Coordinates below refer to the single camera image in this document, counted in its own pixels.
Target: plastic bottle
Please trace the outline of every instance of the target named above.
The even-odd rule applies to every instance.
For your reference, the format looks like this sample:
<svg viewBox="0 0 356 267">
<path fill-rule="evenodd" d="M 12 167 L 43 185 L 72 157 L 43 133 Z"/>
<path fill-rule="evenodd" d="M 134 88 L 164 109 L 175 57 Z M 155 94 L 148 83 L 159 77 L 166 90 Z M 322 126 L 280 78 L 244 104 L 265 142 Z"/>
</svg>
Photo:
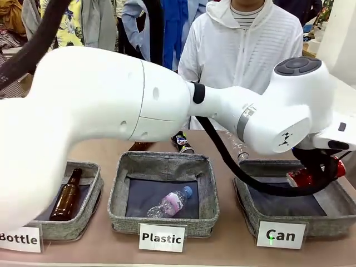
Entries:
<svg viewBox="0 0 356 267">
<path fill-rule="evenodd" d="M 219 136 L 224 142 L 225 146 L 228 147 L 228 149 L 232 149 L 231 153 L 233 154 L 231 156 L 237 164 L 249 158 L 247 146 L 231 132 L 219 131 Z"/>
<path fill-rule="evenodd" d="M 188 199 L 193 194 L 189 186 L 185 186 L 182 191 L 174 191 L 166 195 L 161 202 L 152 207 L 147 212 L 148 218 L 171 218 L 183 209 Z"/>
</svg>

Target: red can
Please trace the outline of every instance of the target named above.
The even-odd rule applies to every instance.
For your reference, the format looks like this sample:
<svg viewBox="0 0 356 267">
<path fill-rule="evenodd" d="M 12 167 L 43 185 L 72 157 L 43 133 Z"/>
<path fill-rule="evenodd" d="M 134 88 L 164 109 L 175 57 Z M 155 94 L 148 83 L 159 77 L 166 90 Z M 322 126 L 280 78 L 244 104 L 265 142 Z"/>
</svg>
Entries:
<svg viewBox="0 0 356 267">
<path fill-rule="evenodd" d="M 338 164 L 338 174 L 337 177 L 340 178 L 346 174 L 345 165 L 339 160 Z M 314 184 L 313 176 L 307 171 L 307 169 L 300 169 L 298 171 L 291 171 L 287 174 L 290 177 L 291 182 L 294 186 L 310 186 Z"/>
</svg>

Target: blue bottle cap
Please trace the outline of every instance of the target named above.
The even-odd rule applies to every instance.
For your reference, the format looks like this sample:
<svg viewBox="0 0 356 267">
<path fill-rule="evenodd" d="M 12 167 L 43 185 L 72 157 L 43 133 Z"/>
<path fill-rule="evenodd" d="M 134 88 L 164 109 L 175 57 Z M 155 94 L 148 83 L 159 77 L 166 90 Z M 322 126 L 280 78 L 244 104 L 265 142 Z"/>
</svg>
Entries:
<svg viewBox="0 0 356 267">
<path fill-rule="evenodd" d="M 183 190 L 187 192 L 188 198 L 190 198 L 191 195 L 193 194 L 193 190 L 192 190 L 192 188 L 190 188 L 190 186 L 184 186 Z"/>
</svg>

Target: bottle on table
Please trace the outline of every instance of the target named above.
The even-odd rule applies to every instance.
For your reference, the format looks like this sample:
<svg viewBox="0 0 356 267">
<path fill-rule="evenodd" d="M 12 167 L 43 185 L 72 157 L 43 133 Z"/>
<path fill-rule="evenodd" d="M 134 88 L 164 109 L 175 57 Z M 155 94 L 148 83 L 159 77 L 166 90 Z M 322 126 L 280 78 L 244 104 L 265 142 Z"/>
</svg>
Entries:
<svg viewBox="0 0 356 267">
<path fill-rule="evenodd" d="M 73 219 L 73 212 L 78 204 L 80 196 L 79 181 L 82 172 L 83 171 L 80 168 L 73 170 L 68 183 L 64 185 L 57 198 L 50 215 L 50 221 L 70 221 Z"/>
<path fill-rule="evenodd" d="M 219 131 L 220 138 L 224 144 L 232 149 L 233 159 L 237 164 L 240 164 L 244 160 L 249 159 L 249 153 L 247 152 L 247 146 L 242 143 L 235 135 L 229 131 Z"/>
<path fill-rule="evenodd" d="M 183 209 L 188 199 L 193 194 L 189 186 L 185 186 L 182 191 L 174 191 L 166 195 L 161 202 L 152 207 L 147 212 L 148 218 L 171 218 Z"/>
<path fill-rule="evenodd" d="M 178 149 L 179 152 L 194 154 L 194 149 L 188 143 L 187 137 L 182 131 L 179 131 L 175 136 L 172 136 L 171 139 L 174 146 Z"/>
<path fill-rule="evenodd" d="M 135 142 L 129 151 L 147 151 L 154 143 Z"/>
</svg>

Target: hood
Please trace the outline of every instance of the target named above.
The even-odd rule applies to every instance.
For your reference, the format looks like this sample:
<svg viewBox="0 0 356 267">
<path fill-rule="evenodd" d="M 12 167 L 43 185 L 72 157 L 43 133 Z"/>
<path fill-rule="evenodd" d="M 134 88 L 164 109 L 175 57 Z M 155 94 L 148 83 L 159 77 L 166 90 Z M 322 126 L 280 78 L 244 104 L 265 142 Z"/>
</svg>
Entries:
<svg viewBox="0 0 356 267">
<path fill-rule="evenodd" d="M 231 0 L 221 0 L 220 2 L 208 2 L 206 5 L 206 13 L 209 17 L 221 25 L 236 29 L 240 28 L 240 25 L 236 20 L 234 20 L 233 14 L 230 11 Z M 264 6 L 261 12 L 256 17 L 254 23 L 251 26 L 252 28 L 259 27 L 262 25 L 268 18 L 270 11 L 273 7 L 272 0 L 265 0 Z"/>
</svg>

